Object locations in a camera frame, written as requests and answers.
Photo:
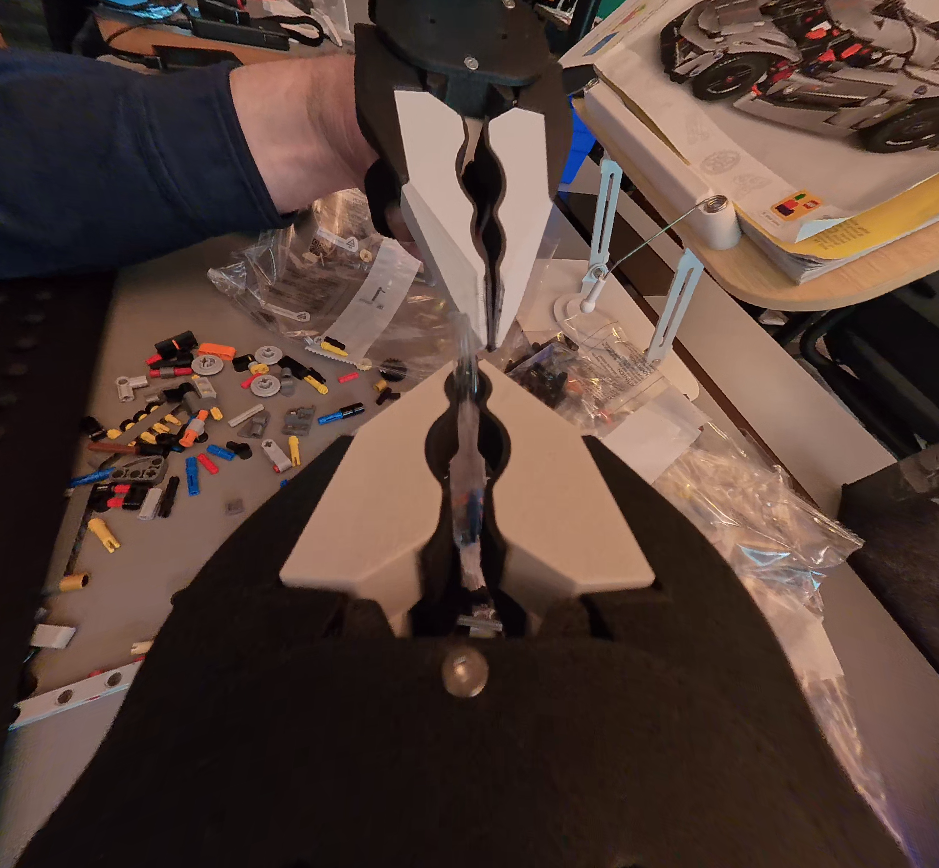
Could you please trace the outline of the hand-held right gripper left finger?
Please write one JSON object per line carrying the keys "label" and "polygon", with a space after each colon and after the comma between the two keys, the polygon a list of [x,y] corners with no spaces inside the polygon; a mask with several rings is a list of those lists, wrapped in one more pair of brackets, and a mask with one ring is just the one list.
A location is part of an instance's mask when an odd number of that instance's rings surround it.
{"label": "hand-held right gripper left finger", "polygon": [[421,554],[434,538],[458,448],[446,363],[362,425],[280,571],[290,588],[380,605],[396,635],[428,581]]}

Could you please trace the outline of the torn open clear bag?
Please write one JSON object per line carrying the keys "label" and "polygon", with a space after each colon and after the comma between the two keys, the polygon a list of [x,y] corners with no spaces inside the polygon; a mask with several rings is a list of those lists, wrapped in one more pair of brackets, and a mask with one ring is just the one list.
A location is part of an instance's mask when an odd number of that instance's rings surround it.
{"label": "torn open clear bag", "polygon": [[260,233],[207,277],[309,357],[365,369],[396,361],[406,380],[419,381],[456,354],[451,305],[426,283],[423,264],[376,231],[358,190]]}

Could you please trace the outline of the pile of loose lego pieces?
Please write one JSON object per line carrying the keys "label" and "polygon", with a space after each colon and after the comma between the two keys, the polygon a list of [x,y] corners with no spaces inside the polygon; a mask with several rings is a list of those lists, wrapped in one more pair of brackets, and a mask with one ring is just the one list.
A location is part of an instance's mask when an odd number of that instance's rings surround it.
{"label": "pile of loose lego pieces", "polygon": [[[333,358],[335,361],[341,361],[351,364],[358,371],[367,371],[375,367],[382,368],[384,378],[390,381],[404,381],[407,375],[407,369],[414,371],[416,367],[410,366],[403,359],[391,358],[388,361],[378,363],[368,357],[355,359],[352,355],[351,341],[345,346],[334,336],[322,335],[313,337],[304,348],[309,353],[316,356]],[[210,366],[207,361],[218,360],[222,362],[221,353],[196,353],[194,355],[194,366],[192,369],[172,368],[170,371],[193,373],[203,375],[205,369],[202,367]],[[295,361],[286,354],[278,354],[276,361],[272,364],[277,368],[290,368],[295,373],[295,378],[306,381],[311,387],[315,386],[324,395],[326,391],[325,379],[310,367],[307,369],[308,361]],[[213,411],[219,405],[217,397],[209,396],[207,399],[202,397],[196,388],[193,376],[179,379],[179,385],[171,388],[166,393],[165,401],[158,402],[149,412],[139,419],[135,419],[133,427],[125,430],[120,440],[114,439],[109,442],[92,442],[88,445],[89,451],[104,454],[104,460],[100,463],[97,470],[76,477],[69,486],[70,498],[77,498],[78,507],[71,515],[75,516],[77,522],[71,529],[66,528],[67,520],[63,522],[63,533],[74,530],[74,541],[68,550],[65,567],[61,570],[61,578],[54,582],[54,593],[67,593],[79,590],[88,584],[87,573],[77,571],[78,553],[81,550],[85,534],[87,532],[87,520],[89,513],[94,509],[88,502],[95,494],[97,489],[111,487],[112,484],[124,486],[125,484],[134,486],[140,485],[144,490],[149,491],[152,487],[161,486],[165,471],[168,466],[168,458],[173,452],[189,453],[189,450],[196,445],[195,450],[205,456],[208,453],[207,438],[200,444],[205,428],[212,428],[213,422],[223,421],[225,415],[218,410]],[[164,431],[154,430],[156,426],[173,426]]]}

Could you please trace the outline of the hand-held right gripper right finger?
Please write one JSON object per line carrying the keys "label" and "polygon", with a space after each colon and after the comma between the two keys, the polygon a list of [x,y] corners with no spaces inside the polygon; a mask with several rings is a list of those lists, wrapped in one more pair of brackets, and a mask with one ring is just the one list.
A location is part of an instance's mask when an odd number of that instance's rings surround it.
{"label": "hand-held right gripper right finger", "polygon": [[529,630],[563,601],[652,587],[651,565],[578,429],[487,360],[479,379],[490,562]]}

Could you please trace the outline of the long light grey lego beam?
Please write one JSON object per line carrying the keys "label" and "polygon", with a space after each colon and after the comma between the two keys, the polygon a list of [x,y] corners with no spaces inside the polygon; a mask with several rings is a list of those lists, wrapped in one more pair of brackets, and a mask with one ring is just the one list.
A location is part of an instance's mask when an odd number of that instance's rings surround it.
{"label": "long light grey lego beam", "polygon": [[24,728],[63,711],[74,710],[100,698],[124,692],[133,683],[145,659],[144,656],[139,656],[131,663],[89,675],[66,686],[18,702],[8,731]]}

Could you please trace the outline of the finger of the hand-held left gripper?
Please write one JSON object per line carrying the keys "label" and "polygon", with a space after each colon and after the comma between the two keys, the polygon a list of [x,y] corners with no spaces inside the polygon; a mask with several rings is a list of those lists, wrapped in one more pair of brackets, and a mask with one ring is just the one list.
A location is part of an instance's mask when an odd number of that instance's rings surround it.
{"label": "finger of the hand-held left gripper", "polygon": [[541,113],[511,109],[487,124],[485,137],[499,170],[499,194],[486,235],[491,283],[487,348],[495,350],[521,305],[552,203]]}
{"label": "finger of the hand-held left gripper", "polygon": [[435,280],[487,346],[486,267],[473,240],[475,210],[458,174],[463,119],[427,91],[396,90],[393,98],[405,156],[405,224]]}

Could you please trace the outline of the black metal frame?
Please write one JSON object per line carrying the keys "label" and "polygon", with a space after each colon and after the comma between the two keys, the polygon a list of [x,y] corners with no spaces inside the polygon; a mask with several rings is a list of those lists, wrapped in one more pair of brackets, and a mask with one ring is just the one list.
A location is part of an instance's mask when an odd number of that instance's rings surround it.
{"label": "black metal frame", "polygon": [[895,458],[937,445],[937,273],[827,312],[803,334],[800,353]]}

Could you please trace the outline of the person's left hand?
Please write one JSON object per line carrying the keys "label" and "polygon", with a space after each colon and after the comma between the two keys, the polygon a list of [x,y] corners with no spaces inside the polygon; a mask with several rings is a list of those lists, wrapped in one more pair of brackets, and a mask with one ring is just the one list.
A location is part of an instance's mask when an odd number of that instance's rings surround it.
{"label": "person's left hand", "polygon": [[355,58],[336,53],[251,64],[229,75],[241,132],[276,211],[365,191],[378,160],[358,126]]}

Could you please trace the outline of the yellow-edged instruction booklet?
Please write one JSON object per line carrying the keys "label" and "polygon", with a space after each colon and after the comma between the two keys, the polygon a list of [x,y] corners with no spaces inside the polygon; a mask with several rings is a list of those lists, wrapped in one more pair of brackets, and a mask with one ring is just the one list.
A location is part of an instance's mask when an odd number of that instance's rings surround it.
{"label": "yellow-edged instruction booklet", "polygon": [[844,210],[815,188],[745,171],[727,187],[742,231],[792,283],[851,264],[937,223],[938,177],[863,211]]}

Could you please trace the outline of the wooden book stand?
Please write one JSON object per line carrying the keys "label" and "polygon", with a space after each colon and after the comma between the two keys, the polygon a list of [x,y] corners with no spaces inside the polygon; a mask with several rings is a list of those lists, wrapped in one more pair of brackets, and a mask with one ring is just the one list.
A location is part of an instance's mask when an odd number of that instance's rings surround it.
{"label": "wooden book stand", "polygon": [[684,250],[727,294],[755,307],[780,311],[829,311],[887,294],[937,271],[937,221],[900,235],[899,218],[886,227],[895,240],[827,274],[796,284],[768,259],[741,228],[740,219],[721,211],[685,216],[692,203],[715,191],[664,142],[655,129],[624,102],[620,93],[593,74],[574,99],[575,111],[651,207],[639,209],[646,238],[675,220]]}

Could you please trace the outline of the person's left forearm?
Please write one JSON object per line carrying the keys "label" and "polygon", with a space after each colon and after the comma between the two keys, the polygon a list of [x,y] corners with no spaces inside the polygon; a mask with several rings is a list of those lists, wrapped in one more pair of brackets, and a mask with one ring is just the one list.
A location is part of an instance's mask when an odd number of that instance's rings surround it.
{"label": "person's left forearm", "polygon": [[148,75],[1,59],[1,277],[104,271],[288,225],[250,153],[229,64]]}

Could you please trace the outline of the small clear lego bag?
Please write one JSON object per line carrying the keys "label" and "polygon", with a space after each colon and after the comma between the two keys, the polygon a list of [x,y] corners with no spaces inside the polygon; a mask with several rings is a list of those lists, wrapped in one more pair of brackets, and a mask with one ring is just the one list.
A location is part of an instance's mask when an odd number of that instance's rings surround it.
{"label": "small clear lego bag", "polygon": [[504,639],[499,613],[484,570],[484,523],[489,470],[479,449],[481,379],[479,339],[465,312],[452,315],[454,355],[444,380],[452,416],[453,451],[446,465],[455,571],[455,627],[469,638]]}

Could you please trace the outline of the printed car picture sheet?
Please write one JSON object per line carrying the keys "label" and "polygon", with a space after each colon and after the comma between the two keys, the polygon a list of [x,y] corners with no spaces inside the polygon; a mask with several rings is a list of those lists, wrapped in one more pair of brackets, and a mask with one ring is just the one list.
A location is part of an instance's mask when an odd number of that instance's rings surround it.
{"label": "printed car picture sheet", "polygon": [[797,244],[937,177],[937,17],[938,0],[628,0],[563,62]]}

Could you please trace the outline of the clear bag with warning print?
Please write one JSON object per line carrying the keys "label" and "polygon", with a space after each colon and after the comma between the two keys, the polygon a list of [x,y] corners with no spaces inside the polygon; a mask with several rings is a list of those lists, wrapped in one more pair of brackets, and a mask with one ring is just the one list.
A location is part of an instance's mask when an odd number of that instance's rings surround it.
{"label": "clear bag with warning print", "polygon": [[595,437],[607,436],[653,401],[674,394],[688,401],[615,323],[581,338],[540,335],[504,371],[582,434]]}

